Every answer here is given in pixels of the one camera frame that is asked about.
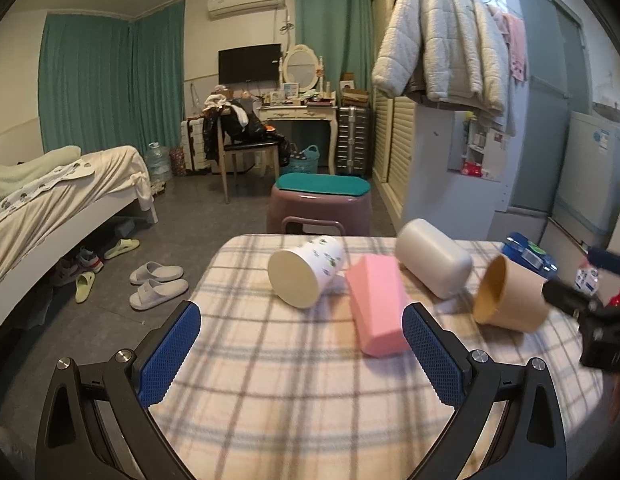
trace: television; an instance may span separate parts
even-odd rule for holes
[[[219,84],[278,81],[281,44],[219,50]]]

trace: white jacket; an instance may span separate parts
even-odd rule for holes
[[[429,100],[506,112],[508,51],[480,0],[397,0],[374,85],[388,97],[401,95],[422,55]]]

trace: tile floor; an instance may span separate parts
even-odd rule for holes
[[[0,369],[0,424],[34,447],[40,413],[56,361],[71,356],[79,364],[107,360],[120,348],[134,348],[148,330],[160,326],[187,294],[146,312],[128,306],[132,270],[153,260],[178,264],[194,286],[212,256],[230,238],[264,233],[272,177],[239,175],[231,203],[223,203],[219,176],[174,178],[155,200],[159,223],[140,229],[141,246],[106,262],[83,304],[74,285],[60,289],[44,326],[20,334]],[[373,187],[373,236],[394,236],[389,215]]]

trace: white bedsheet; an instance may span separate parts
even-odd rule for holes
[[[57,183],[0,222],[0,280],[48,234],[107,193],[134,187],[141,209],[151,208],[150,176],[135,148],[121,146],[82,159],[93,174]]]

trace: pink sponge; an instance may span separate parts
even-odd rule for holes
[[[367,254],[347,270],[346,280],[361,351],[384,357],[410,348],[401,329],[410,300],[395,257]]]

